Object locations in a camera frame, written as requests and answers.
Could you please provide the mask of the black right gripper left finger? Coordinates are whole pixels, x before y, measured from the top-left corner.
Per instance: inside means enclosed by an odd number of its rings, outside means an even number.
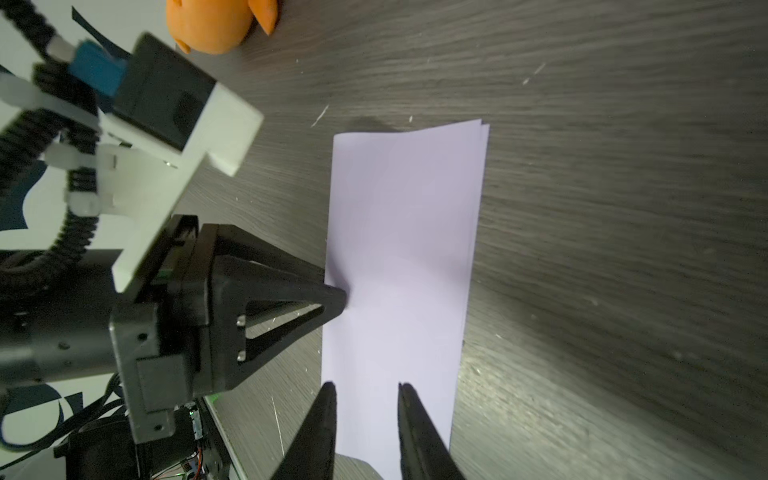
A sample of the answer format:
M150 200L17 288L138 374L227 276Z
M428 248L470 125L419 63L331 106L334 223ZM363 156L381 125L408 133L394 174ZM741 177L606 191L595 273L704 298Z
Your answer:
M336 432L336 388L325 382L271 479L332 479Z

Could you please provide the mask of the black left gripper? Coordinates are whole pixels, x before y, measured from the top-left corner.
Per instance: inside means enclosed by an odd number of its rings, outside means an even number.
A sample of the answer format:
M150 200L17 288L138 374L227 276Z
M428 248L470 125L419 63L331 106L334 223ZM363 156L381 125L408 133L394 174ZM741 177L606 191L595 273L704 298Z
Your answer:
M90 250L53 287L3 302L2 388L116 373L134 442L173 436L192 387L167 282L198 232L195 216L173 216L124 292L112 276L119 251ZM347 303L320 267L232 225L215 227L209 291L213 393L236 388Z

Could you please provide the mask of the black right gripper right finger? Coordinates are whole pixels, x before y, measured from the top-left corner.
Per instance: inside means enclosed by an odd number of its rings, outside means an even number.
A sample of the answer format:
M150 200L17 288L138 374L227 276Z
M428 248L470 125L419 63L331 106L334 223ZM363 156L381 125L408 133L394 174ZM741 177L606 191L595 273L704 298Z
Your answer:
M404 480L465 479L409 383L398 385L397 419Z

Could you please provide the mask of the lilac square paper sheet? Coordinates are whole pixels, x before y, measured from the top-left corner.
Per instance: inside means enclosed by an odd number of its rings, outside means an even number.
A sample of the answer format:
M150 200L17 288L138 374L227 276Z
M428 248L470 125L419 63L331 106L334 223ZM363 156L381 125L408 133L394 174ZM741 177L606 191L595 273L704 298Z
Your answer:
M322 330L336 450L400 477L398 388L448 441L490 128L481 120L334 137L325 280L348 295Z

